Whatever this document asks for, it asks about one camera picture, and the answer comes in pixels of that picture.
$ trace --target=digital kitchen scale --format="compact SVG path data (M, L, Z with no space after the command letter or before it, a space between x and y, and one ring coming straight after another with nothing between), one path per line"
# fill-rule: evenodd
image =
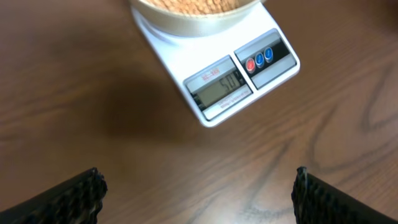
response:
M132 14L206 127L220 124L300 70L299 58L261 3L232 28L206 37L167 34L134 8Z

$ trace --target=black object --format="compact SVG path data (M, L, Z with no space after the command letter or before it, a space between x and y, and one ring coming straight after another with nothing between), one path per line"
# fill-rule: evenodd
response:
M0 212L1 224L97 223L102 199L107 191L104 176L97 168L8 210Z
M307 172L297 169L292 200L297 224L398 224Z

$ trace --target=blue button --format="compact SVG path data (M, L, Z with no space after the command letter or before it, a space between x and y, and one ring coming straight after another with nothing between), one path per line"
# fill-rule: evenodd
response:
M258 68L261 68L264 66L264 56L262 53L256 54L256 65Z
M264 55L266 56L267 63L271 62L274 58L274 53L272 52L272 49L270 47L266 48L266 50L264 51Z

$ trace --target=table surface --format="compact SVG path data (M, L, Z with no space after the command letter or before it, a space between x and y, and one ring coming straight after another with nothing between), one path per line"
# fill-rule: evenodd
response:
M270 0L300 73L202 127L122 0L0 7L0 210L97 167L100 223L294 223L296 168L398 218L398 5Z

